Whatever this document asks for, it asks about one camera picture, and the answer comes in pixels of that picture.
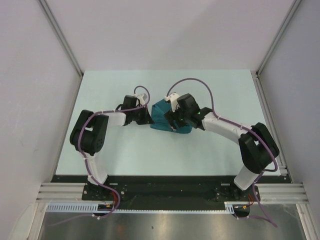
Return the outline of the teal cloth napkin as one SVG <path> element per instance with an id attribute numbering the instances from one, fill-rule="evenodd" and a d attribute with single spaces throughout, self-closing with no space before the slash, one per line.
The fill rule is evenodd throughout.
<path id="1" fill-rule="evenodd" d="M 183 127 L 176 126 L 176 130 L 173 130 L 165 118 L 165 113 L 171 110 L 171 104 L 167 103 L 164 99 L 156 102 L 152 105 L 151 118 L 154 123 L 150 125 L 152 129 L 166 131 L 177 134 L 189 134 L 192 131 L 192 126 L 187 124 Z"/>

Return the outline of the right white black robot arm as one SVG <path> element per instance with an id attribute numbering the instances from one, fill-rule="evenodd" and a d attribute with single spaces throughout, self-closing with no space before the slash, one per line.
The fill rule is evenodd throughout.
<path id="1" fill-rule="evenodd" d="M 261 122 L 246 127 L 214 113 L 211 108 L 200 108 L 195 98 L 187 93 L 182 96 L 172 93 L 164 98 L 170 110 L 164 114 L 169 126 L 175 132 L 179 128 L 191 125 L 195 129 L 212 132 L 231 140 L 239 146 L 243 162 L 234 184 L 230 188 L 231 196 L 242 201 L 249 194 L 249 187 L 274 163 L 278 170 L 276 157 L 280 154 L 266 125 Z"/>

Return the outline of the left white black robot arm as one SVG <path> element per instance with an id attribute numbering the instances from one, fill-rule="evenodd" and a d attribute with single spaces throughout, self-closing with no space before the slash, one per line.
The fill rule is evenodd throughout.
<path id="1" fill-rule="evenodd" d="M 131 122 L 149 125 L 153 120 L 148 111 L 150 97 L 147 94 L 126 95 L 123 103 L 114 110 L 82 110 L 72 131 L 69 141 L 75 150 L 83 155 L 88 181 L 94 184 L 93 194 L 100 200 L 110 196 L 111 188 L 104 184 L 108 178 L 102 160 L 97 157 L 104 146 L 108 127 L 124 127 Z"/>

